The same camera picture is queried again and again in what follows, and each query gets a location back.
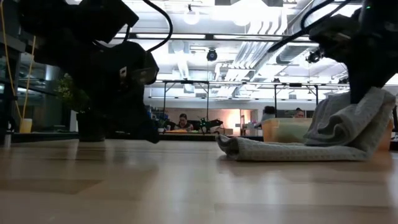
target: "yellow cup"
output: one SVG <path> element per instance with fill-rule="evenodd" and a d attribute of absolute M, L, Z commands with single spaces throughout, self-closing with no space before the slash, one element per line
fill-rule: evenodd
<path fill-rule="evenodd" d="M 20 133 L 31 133 L 32 132 L 32 119 L 25 118 L 22 120 Z"/>

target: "person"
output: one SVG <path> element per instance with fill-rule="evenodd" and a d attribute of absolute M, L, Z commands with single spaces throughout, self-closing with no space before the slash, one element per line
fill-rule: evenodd
<path fill-rule="evenodd" d="M 301 110 L 300 108 L 297 108 L 296 112 L 294 114 L 294 118 L 305 118 L 304 110 Z"/>
<path fill-rule="evenodd" d="M 264 122 L 268 119 L 275 118 L 275 107 L 273 106 L 266 106 L 263 110 L 262 118 L 261 121 L 258 122 L 256 125 L 254 125 L 255 128 L 260 128 L 261 124 L 264 124 Z"/>
<path fill-rule="evenodd" d="M 186 114 L 181 114 L 180 115 L 180 122 L 178 125 L 175 126 L 175 129 L 185 129 L 187 131 L 192 131 L 193 130 L 193 125 L 188 123 L 188 118 Z"/>

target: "gray towel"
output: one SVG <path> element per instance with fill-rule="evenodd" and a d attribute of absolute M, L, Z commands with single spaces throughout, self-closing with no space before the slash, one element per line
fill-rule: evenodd
<path fill-rule="evenodd" d="M 396 98 L 372 88 L 355 105 L 349 93 L 330 96 L 317 106 L 305 144 L 264 143 L 217 136 L 229 157 L 238 161 L 364 161 L 377 150 Z"/>

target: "security camera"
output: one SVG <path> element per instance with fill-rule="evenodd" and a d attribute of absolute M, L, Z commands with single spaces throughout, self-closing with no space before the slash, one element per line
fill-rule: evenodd
<path fill-rule="evenodd" d="M 215 60 L 217 60 L 216 49 L 210 49 L 209 52 L 207 53 L 207 61 L 214 62 Z"/>

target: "plastic container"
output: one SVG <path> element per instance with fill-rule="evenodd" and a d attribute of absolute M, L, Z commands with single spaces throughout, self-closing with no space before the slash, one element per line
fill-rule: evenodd
<path fill-rule="evenodd" d="M 312 119 L 310 118 L 274 118 L 262 123 L 264 142 L 293 143 L 304 142 L 303 135 L 308 131 Z M 393 123 L 390 120 L 381 139 L 378 152 L 390 150 Z"/>
<path fill-rule="evenodd" d="M 304 134 L 308 131 L 310 118 L 273 118 L 264 121 L 262 136 L 264 142 L 304 142 Z"/>
<path fill-rule="evenodd" d="M 32 119 L 25 118 L 22 120 L 20 133 L 31 133 L 32 132 Z"/>

